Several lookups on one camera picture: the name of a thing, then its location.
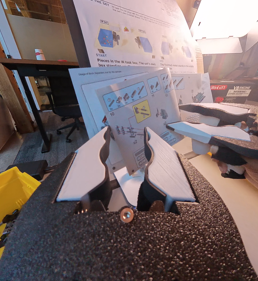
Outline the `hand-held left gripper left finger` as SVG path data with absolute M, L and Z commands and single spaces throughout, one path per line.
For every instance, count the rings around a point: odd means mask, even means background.
M 79 200 L 109 177 L 106 160 L 110 150 L 110 131 L 110 127 L 106 126 L 75 151 L 57 202 Z

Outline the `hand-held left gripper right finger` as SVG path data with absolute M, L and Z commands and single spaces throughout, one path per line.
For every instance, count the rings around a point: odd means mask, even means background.
M 196 198 L 177 152 L 149 127 L 145 127 L 144 195 L 150 203 L 195 202 Z

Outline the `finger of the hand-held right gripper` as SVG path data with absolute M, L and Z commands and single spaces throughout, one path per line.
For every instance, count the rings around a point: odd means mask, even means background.
M 233 125 L 211 126 L 204 123 L 181 121 L 167 124 L 166 128 L 205 144 L 209 143 L 212 137 L 225 137 L 248 142 L 251 140 L 247 132 Z
M 250 109 L 235 107 L 230 104 L 221 103 L 189 103 L 179 105 L 181 114 L 189 112 L 191 115 L 199 115 L 199 120 L 186 118 L 187 122 L 203 123 L 211 126 L 235 125 L 247 122 L 248 118 L 255 120 L 256 114 Z

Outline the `yellow plastic bin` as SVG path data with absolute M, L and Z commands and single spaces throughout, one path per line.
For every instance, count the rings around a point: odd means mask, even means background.
M 0 223 L 15 209 L 21 210 L 41 183 L 27 173 L 13 167 L 0 174 Z M 4 247 L 0 248 L 0 258 Z

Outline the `building instruction booklet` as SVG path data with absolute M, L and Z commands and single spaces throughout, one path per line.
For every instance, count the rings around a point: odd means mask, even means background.
M 106 161 L 111 173 L 126 167 L 132 175 L 145 166 L 145 127 L 173 146 L 183 136 L 166 125 L 181 121 L 178 106 L 213 103 L 208 73 L 134 66 L 72 68 L 69 73 L 89 138 L 111 128 Z

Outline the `grey desk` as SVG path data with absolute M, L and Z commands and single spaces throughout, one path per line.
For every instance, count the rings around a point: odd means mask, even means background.
M 183 156 L 199 203 L 149 203 L 143 184 L 130 223 L 110 215 L 109 262 L 101 280 L 258 280 L 219 194 Z

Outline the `dark standing desk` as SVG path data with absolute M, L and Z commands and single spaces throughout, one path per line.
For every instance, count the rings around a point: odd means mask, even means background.
M 47 61 L 47 60 L 27 60 L 27 59 L 11 59 L 11 58 L 0 58 L 0 64 L 6 67 L 9 70 L 16 70 L 19 74 L 20 80 L 24 87 L 27 100 L 31 107 L 32 113 L 35 117 L 35 121 L 39 128 L 41 137 L 43 139 L 43 145 L 41 153 L 47 153 L 50 150 L 50 138 L 51 135 L 47 134 L 39 111 L 33 100 L 31 91 L 27 85 L 25 77 L 70 77 L 69 69 L 78 68 L 79 65 L 77 62 L 68 62 L 68 61 Z

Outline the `printed task sheet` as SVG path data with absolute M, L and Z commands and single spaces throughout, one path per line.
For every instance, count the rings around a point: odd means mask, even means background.
M 195 41 L 176 1 L 73 1 L 91 67 L 197 73 Z

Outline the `black toy set box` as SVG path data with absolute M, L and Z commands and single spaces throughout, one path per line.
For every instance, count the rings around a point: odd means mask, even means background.
M 214 103 L 258 104 L 258 50 L 204 55 Z

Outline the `wooden stand board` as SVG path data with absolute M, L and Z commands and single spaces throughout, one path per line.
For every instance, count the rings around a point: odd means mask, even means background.
M 197 62 L 197 73 L 204 74 L 204 63 L 202 51 L 199 46 L 195 46 L 196 62 Z

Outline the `white light panel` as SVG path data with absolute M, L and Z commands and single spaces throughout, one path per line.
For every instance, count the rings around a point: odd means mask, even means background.
M 239 38 L 214 38 L 201 39 L 197 43 L 202 54 L 229 54 L 242 53 L 242 47 Z
M 258 0 L 201 1 L 190 31 L 195 40 L 239 38 L 248 51 L 258 42 Z

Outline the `black office chair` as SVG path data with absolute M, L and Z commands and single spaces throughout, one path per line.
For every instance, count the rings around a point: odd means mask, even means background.
M 61 134 L 61 130 L 71 128 L 70 132 L 66 136 L 66 142 L 71 142 L 69 136 L 75 129 L 79 131 L 80 128 L 86 128 L 84 122 L 81 122 L 79 118 L 82 117 L 82 113 L 78 104 L 78 100 L 75 94 L 75 90 L 70 77 L 48 77 L 50 84 L 50 92 L 47 92 L 47 96 L 54 114 L 61 117 L 61 121 L 66 119 L 74 119 L 74 122 L 57 129 L 57 134 Z

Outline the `wooden pillar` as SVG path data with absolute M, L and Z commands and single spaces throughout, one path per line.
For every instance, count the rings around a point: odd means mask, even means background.
M 6 58 L 1 45 L 0 58 Z M 29 115 L 13 73 L 2 64 L 0 64 L 0 94 L 11 113 L 17 130 L 22 134 L 34 132 L 33 121 Z

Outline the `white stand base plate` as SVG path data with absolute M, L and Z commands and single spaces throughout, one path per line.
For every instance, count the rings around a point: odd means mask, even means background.
M 140 185 L 144 181 L 144 170 L 137 170 L 132 175 L 129 175 L 127 172 L 127 168 L 124 167 L 114 173 L 120 187 L 127 199 L 127 201 L 133 205 L 137 206 L 138 201 L 138 193 L 140 189 Z

